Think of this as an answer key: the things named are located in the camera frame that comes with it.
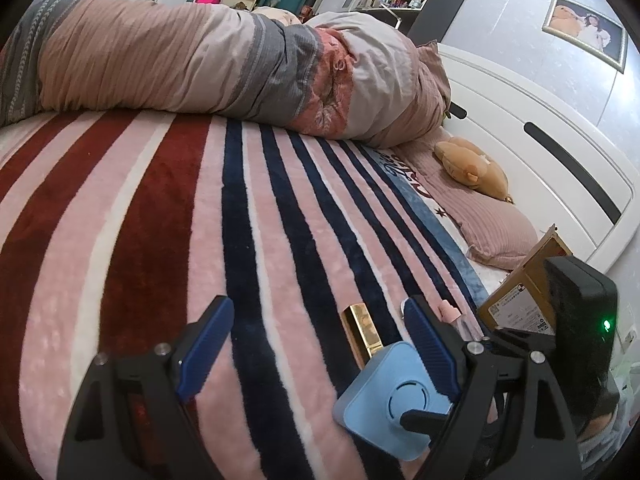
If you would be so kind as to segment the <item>light blue square device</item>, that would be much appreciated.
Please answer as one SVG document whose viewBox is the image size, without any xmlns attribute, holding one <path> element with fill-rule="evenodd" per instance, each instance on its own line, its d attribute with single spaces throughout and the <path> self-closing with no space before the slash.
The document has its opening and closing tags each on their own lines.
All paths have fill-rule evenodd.
<svg viewBox="0 0 640 480">
<path fill-rule="evenodd" d="M 375 448 L 411 462 L 425 452 L 431 437 L 402 428 L 401 415 L 410 410 L 446 415 L 450 408 L 449 399 L 436 391 L 419 353 L 401 341 L 372 356 L 337 399 L 333 418 Z"/>
</svg>

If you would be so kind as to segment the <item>brown cardboard box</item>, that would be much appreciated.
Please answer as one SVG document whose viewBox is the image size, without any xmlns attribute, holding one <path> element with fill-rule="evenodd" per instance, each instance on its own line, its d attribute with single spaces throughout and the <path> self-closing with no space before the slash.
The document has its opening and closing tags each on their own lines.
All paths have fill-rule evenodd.
<svg viewBox="0 0 640 480">
<path fill-rule="evenodd" d="M 544 236 L 477 310 L 490 329 L 496 327 L 553 335 L 555 313 L 550 304 L 544 260 L 570 256 L 570 248 L 552 224 Z"/>
</svg>

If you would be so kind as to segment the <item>pink ribbed pillow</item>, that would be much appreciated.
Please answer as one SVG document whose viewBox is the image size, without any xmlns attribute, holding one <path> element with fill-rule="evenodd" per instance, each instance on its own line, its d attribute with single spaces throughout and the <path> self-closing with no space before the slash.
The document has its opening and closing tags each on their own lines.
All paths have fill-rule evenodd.
<svg viewBox="0 0 640 480">
<path fill-rule="evenodd" d="M 514 205 L 473 191 L 446 174 L 436 159 L 435 145 L 450 139 L 449 132 L 439 128 L 395 146 L 393 152 L 416 172 L 418 181 L 456 224 L 470 258 L 512 271 L 538 242 L 537 232 Z"/>
</svg>

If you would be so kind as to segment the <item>clear pink-capped bottle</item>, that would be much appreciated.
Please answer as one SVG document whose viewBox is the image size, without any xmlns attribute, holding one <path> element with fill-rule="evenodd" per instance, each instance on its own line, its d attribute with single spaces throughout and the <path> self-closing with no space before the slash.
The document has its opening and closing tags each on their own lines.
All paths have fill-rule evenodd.
<svg viewBox="0 0 640 480">
<path fill-rule="evenodd" d="M 439 319 L 453 327 L 464 341 L 481 341 L 484 333 L 471 315 L 461 313 L 460 310 L 442 300 L 437 307 Z"/>
</svg>

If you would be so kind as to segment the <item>white bed headboard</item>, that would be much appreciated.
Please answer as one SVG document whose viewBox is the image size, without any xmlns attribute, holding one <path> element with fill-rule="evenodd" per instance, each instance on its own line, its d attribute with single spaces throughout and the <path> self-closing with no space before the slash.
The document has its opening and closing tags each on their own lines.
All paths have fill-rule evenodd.
<svg viewBox="0 0 640 480">
<path fill-rule="evenodd" d="M 556 226 L 578 258 L 608 272 L 639 227 L 637 168 L 538 84 L 454 47 L 439 53 L 451 86 L 445 129 L 498 162 L 538 232 Z"/>
</svg>

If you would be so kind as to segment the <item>gold lipstick tube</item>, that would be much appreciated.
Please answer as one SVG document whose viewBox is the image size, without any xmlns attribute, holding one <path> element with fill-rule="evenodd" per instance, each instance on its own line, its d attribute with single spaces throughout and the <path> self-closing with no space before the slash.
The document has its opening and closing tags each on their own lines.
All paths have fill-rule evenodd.
<svg viewBox="0 0 640 480">
<path fill-rule="evenodd" d="M 362 370 L 372 356 L 384 348 L 382 339 L 365 304 L 351 304 L 340 313 L 340 319 L 349 348 Z"/>
</svg>

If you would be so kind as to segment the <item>striped plush blanket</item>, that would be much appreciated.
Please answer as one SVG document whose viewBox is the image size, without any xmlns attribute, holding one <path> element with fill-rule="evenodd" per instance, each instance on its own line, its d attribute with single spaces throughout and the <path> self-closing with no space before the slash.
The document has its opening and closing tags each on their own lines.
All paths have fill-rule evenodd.
<svg viewBox="0 0 640 480">
<path fill-rule="evenodd" d="M 229 479 L 409 479 L 332 408 L 414 294 L 485 299 L 457 227 L 396 154 L 204 115 L 41 114 L 1 133 L 1 422 L 52 479 L 99 352 L 172 341 L 218 295 L 231 335 L 191 412 Z"/>
</svg>

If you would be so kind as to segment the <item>tan plush toy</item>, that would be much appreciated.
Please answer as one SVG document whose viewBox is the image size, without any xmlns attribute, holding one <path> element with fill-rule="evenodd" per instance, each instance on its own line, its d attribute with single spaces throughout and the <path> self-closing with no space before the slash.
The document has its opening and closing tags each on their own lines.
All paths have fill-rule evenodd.
<svg viewBox="0 0 640 480">
<path fill-rule="evenodd" d="M 472 142 L 452 136 L 437 142 L 434 154 L 456 182 L 496 200 L 512 202 L 508 177 L 498 162 Z"/>
</svg>

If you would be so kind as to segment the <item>rolled pink grey duvet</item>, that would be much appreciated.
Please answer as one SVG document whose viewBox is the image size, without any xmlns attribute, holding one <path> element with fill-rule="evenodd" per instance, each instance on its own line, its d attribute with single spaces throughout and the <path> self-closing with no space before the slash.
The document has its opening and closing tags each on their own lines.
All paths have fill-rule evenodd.
<svg viewBox="0 0 640 480">
<path fill-rule="evenodd" d="M 164 110 L 392 148 L 436 130 L 450 83 L 434 42 L 372 16 L 41 0 L 1 51 L 1 121 L 44 110 Z"/>
</svg>

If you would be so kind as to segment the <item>framed wall photo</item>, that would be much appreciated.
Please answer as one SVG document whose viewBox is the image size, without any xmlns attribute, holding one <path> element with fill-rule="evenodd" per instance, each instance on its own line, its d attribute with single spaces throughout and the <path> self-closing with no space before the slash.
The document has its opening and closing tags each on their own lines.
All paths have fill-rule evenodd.
<svg viewBox="0 0 640 480">
<path fill-rule="evenodd" d="M 542 30 L 625 71 L 628 32 L 614 18 L 573 0 L 551 0 Z"/>
</svg>

